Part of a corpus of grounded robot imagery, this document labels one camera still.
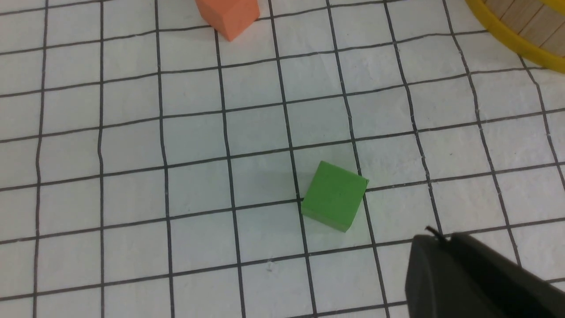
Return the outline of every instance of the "cube face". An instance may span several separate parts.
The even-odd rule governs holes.
[[[345,232],[353,223],[368,182],[322,161],[302,202],[302,214]]]
[[[196,0],[202,18],[232,41],[259,18],[257,0]]]

